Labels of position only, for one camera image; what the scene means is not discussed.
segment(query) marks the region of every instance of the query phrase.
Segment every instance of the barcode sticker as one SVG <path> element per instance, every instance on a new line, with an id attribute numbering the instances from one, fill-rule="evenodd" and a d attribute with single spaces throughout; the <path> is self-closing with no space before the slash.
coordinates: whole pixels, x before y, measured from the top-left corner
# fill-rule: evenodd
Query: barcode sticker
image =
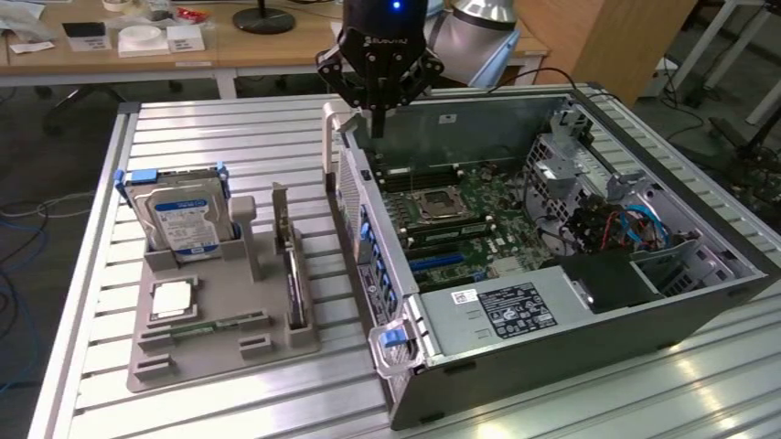
<path id="1" fill-rule="evenodd" d="M 464 290 L 464 291 L 454 291 L 450 293 L 453 296 L 453 302 L 456 305 L 469 304 L 477 300 L 477 290 Z"/>

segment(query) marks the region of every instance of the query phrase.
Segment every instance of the hard drive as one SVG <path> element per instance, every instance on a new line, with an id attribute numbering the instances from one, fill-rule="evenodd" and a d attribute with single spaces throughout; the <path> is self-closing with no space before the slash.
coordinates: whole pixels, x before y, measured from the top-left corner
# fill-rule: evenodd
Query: hard drive
<path id="1" fill-rule="evenodd" d="M 118 171 L 115 187 L 134 208 L 149 250 L 171 250 L 179 262 L 221 256 L 221 242 L 237 237 L 229 216 L 229 172 L 206 169 Z"/>

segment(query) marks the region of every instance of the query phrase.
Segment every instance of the cpu socket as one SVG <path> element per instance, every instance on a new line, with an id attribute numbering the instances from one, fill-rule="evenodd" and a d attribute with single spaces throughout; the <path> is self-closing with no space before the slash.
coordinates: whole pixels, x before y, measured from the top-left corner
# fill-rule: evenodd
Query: cpu socket
<path id="1" fill-rule="evenodd" d="M 424 220 L 453 220 L 466 214 L 462 194 L 454 187 L 422 190 L 413 193 Z"/>

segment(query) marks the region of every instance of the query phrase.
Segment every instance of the hard drive label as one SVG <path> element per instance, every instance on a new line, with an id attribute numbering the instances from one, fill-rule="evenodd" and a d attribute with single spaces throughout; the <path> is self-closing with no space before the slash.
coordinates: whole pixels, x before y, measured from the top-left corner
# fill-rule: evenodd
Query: hard drive label
<path id="1" fill-rule="evenodd" d="M 557 325 L 557 319 L 532 283 L 481 293 L 477 297 L 501 338 Z"/>
<path id="2" fill-rule="evenodd" d="M 214 224 L 206 219 L 209 203 L 205 199 L 158 204 L 155 212 L 174 252 L 199 254 L 218 249 L 221 240 Z"/>

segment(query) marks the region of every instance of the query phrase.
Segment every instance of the gray floor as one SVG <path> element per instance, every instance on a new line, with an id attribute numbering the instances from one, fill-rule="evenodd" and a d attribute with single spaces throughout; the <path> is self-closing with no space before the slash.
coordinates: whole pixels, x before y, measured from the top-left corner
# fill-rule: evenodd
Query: gray floor
<path id="1" fill-rule="evenodd" d="M 696 29 L 681 34 L 671 49 L 675 58 L 684 59 L 701 32 L 701 29 Z M 699 66 L 700 72 L 708 68 L 713 57 L 728 44 L 727 40 L 720 40 L 712 46 Z M 739 129 L 752 135 L 756 128 L 743 120 L 780 77 L 781 67 L 747 52 L 721 83 L 721 102 L 707 102 L 696 113 L 703 117 L 721 116 L 731 119 Z M 696 81 L 693 77 L 684 89 Z M 179 94 L 170 92 L 165 82 L 122 84 L 118 90 L 131 101 L 139 102 L 218 98 L 213 81 L 189 80 L 183 84 L 185 91 Z M 290 78 L 285 91 L 275 87 L 274 79 L 242 80 L 241 86 L 247 96 L 325 92 L 325 87 L 314 77 Z M 71 87 L 55 88 L 55 97 L 64 97 L 71 90 Z M 10 89 L 0 90 L 0 100 L 10 93 Z M 95 187 L 116 104 L 102 95 L 90 97 L 62 119 L 64 135 L 50 138 L 40 131 L 40 120 L 52 104 L 54 101 L 40 100 L 32 89 L 27 88 L 18 89 L 16 95 L 0 103 L 0 204 L 55 198 Z M 692 117 L 669 110 L 655 100 L 640 101 L 634 110 L 663 135 L 696 123 Z M 719 141 L 708 137 L 707 128 L 681 134 L 676 141 L 707 154 L 717 151 Z M 776 128 L 768 146 L 781 146 L 781 127 Z M 80 201 L 64 208 L 83 209 L 86 205 L 86 201 Z M 36 225 L 39 220 L 30 218 L 19 221 L 19 224 Z M 47 249 L 27 268 L 12 274 L 18 290 L 30 303 L 40 333 L 42 355 L 24 378 L 24 386 L 0 394 L 0 438 L 24 437 L 30 426 L 38 396 L 36 383 L 43 379 L 84 226 L 86 217 L 54 219 L 47 227 Z M 15 248 L 28 236 L 26 233 L 0 228 L 0 254 L 7 254 Z M 8 312 L 0 317 L 0 327 L 7 323 L 7 315 Z M 20 320 L 10 337 L 0 341 L 0 386 L 24 368 L 32 351 L 32 339 Z"/>

